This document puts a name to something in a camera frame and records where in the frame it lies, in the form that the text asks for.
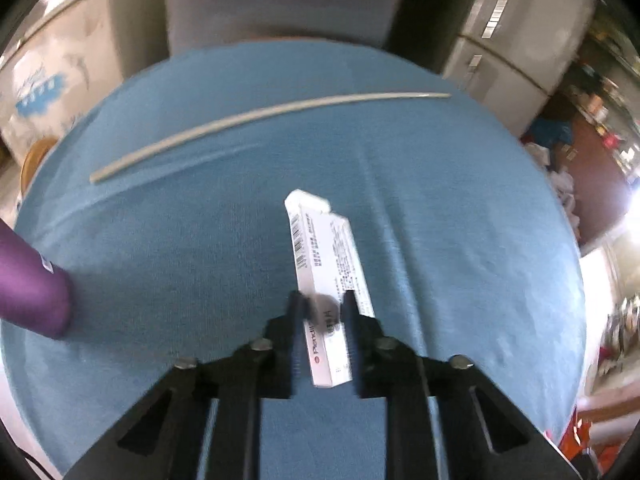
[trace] metal screw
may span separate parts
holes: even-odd
[[[251,350],[255,350],[256,352],[264,352],[266,350],[271,350],[272,348],[273,343],[271,342],[271,339],[260,337],[251,341]]]
[[[198,360],[195,357],[178,357],[174,367],[178,370],[190,370],[198,366]]]
[[[378,350],[393,350],[396,346],[398,346],[398,339],[395,337],[379,337],[376,339],[376,348]]]
[[[466,355],[460,354],[451,357],[449,359],[449,364],[456,370],[466,370],[467,368],[471,368],[474,365],[473,361]]]

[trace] fridge handle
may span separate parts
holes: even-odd
[[[462,78],[462,81],[458,85],[459,90],[462,90],[462,91],[466,90],[466,87],[469,85],[469,83],[471,83],[471,80],[476,75],[476,72],[478,71],[478,66],[480,65],[481,61],[482,61],[482,54],[475,54],[471,58],[471,61],[469,61],[469,64],[466,67],[465,76]]]
[[[489,21],[486,22],[486,27],[484,28],[484,32],[482,32],[483,40],[490,40],[492,35],[495,32],[495,29],[498,27],[498,22],[502,17],[502,13],[504,12],[504,8],[507,6],[507,2],[509,0],[498,0],[495,4],[494,11],[491,13],[491,17]]]

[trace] purple cylinder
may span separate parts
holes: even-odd
[[[0,318],[47,337],[59,337],[70,317],[66,272],[0,220]]]

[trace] refrigerator door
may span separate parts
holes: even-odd
[[[551,94],[580,46],[596,0],[476,0],[461,35]]]
[[[487,107],[516,137],[526,131],[548,99],[526,76],[463,38],[456,41],[443,77]]]

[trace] barcode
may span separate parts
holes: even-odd
[[[293,241],[293,257],[296,259],[296,268],[304,269],[306,267],[306,253],[300,215],[295,215],[291,219],[291,240]]]

